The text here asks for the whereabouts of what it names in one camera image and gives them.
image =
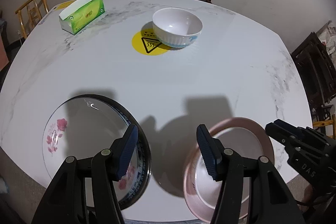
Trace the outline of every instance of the black triangle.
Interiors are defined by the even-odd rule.
[[[150,53],[153,50],[155,50],[158,46],[160,46],[162,43],[160,42],[160,40],[158,39],[153,39],[153,38],[146,38],[146,37],[142,37],[141,38],[143,46],[145,47],[146,53]]]

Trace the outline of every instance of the silver bolt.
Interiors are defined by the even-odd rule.
[[[101,151],[101,154],[102,154],[103,156],[110,155],[110,154],[111,154],[111,150],[109,150],[109,149],[104,149],[104,150]]]
[[[261,156],[260,161],[266,164],[266,163],[268,163],[268,158],[265,157],[265,156]]]
[[[65,161],[67,162],[67,163],[72,163],[73,161],[75,160],[75,158],[73,157],[73,156],[70,156],[70,157],[67,157],[66,159],[65,159]]]
[[[224,154],[225,155],[232,155],[233,154],[233,150],[232,149],[230,149],[230,148],[226,148],[226,149],[224,149]]]

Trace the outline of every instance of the white marble table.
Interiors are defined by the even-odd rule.
[[[152,150],[152,177],[144,195],[123,211],[148,221],[194,219],[182,198],[184,158],[195,129],[228,117],[261,126],[283,119],[310,126],[307,98],[280,37],[242,15],[197,0],[104,0],[106,13],[77,35],[62,30],[61,10],[35,27],[19,50],[0,93],[0,145],[30,177],[50,182],[42,135],[53,111],[67,99],[106,95],[142,126]],[[204,28],[191,46],[146,56],[133,35],[164,7],[195,13]],[[275,166],[286,182],[297,173],[273,141]]]

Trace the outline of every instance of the pink flower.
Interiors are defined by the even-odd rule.
[[[126,180],[125,179],[121,179],[118,183],[118,188],[120,190],[125,190],[126,189]]]
[[[57,120],[58,131],[64,131],[67,128],[67,124],[68,124],[68,122],[64,118]]]
[[[51,137],[49,135],[47,136],[47,144],[51,144]]]

